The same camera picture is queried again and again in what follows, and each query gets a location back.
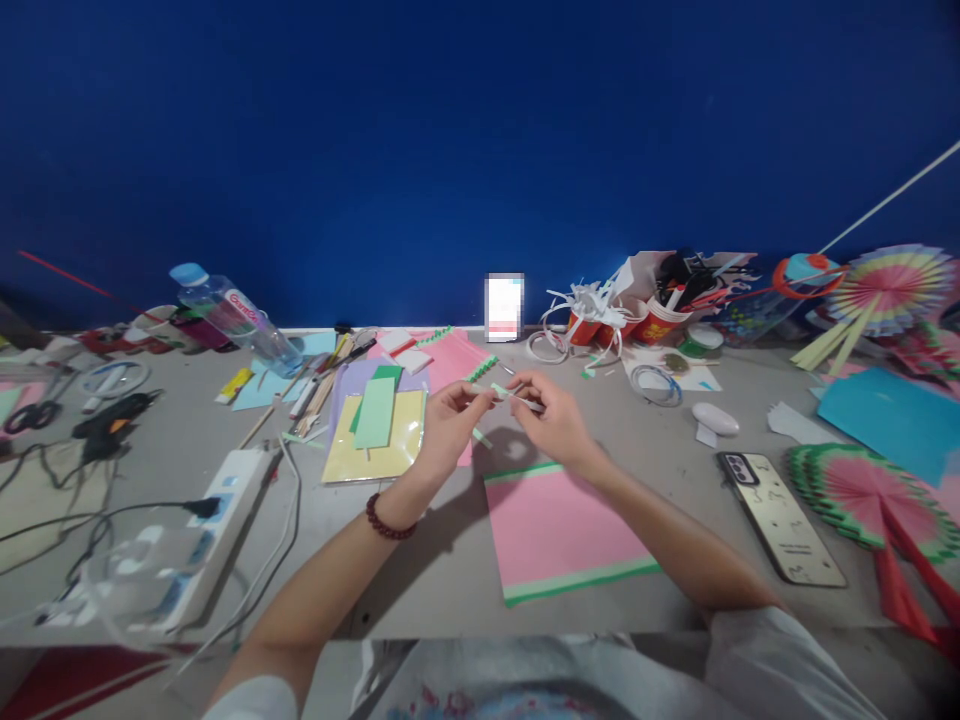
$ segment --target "yellow paper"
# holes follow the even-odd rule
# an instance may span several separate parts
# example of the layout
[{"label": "yellow paper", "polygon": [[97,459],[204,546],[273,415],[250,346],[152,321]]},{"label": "yellow paper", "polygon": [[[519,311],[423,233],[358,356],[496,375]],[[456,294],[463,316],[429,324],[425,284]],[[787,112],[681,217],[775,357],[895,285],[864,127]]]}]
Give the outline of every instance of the yellow paper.
[{"label": "yellow paper", "polygon": [[423,438],[423,391],[397,393],[390,426],[390,444],[382,448],[354,450],[350,423],[357,414],[360,395],[350,395],[343,403],[337,431],[320,482],[377,480],[402,475],[416,460]]}]

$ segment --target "bottle cap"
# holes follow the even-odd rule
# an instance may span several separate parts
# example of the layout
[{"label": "bottle cap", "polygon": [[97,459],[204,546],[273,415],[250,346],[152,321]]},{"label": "bottle cap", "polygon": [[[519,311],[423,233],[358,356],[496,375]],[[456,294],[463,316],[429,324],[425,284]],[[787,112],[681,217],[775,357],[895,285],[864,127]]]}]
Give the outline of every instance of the bottle cap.
[{"label": "bottle cap", "polygon": [[175,268],[173,268],[173,270],[170,271],[170,277],[184,287],[202,285],[210,279],[207,271],[196,263],[184,263],[183,265],[177,265]]}]

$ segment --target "plastic water bottle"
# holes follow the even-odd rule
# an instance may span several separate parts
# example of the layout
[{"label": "plastic water bottle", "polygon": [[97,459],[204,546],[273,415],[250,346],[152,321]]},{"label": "plastic water bottle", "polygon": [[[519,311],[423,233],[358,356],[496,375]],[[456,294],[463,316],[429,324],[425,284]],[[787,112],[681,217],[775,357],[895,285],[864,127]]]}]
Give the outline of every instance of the plastic water bottle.
[{"label": "plastic water bottle", "polygon": [[177,265],[170,277],[183,286],[180,302],[240,347],[252,349],[270,370],[285,378],[300,370],[303,355],[228,278],[209,275],[196,263]]}]

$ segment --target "rainbow paper fan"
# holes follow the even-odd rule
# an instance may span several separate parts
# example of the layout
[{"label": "rainbow paper fan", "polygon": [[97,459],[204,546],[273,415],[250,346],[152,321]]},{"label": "rainbow paper fan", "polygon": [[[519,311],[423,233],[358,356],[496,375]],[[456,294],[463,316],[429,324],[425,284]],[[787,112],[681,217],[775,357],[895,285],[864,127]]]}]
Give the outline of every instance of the rainbow paper fan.
[{"label": "rainbow paper fan", "polygon": [[937,564],[956,557],[960,528],[906,471],[857,445],[806,445],[787,455],[797,492],[837,532],[869,549],[887,544],[884,512]]},{"label": "rainbow paper fan", "polygon": [[836,377],[861,336],[898,335],[938,307],[953,287],[951,260],[939,248],[918,244],[860,256],[827,298],[827,313],[837,324],[791,360],[815,370],[839,347],[830,371]]}]

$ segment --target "hand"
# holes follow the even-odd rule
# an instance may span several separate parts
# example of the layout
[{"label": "hand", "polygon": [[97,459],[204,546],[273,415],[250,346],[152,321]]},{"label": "hand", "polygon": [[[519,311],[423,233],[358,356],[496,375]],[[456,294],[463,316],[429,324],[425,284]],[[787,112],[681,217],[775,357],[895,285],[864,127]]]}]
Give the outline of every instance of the hand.
[{"label": "hand", "polygon": [[588,476],[592,466],[606,456],[590,437],[577,401],[536,370],[514,375],[507,390],[521,383],[526,386],[517,397],[534,400],[546,407],[546,411],[538,415],[516,397],[510,398],[510,409],[517,422],[540,450],[575,473]]},{"label": "hand", "polygon": [[476,395],[468,382],[454,382],[427,400],[423,446],[414,462],[420,473],[446,480],[456,469],[483,414],[493,407],[492,390]]}]

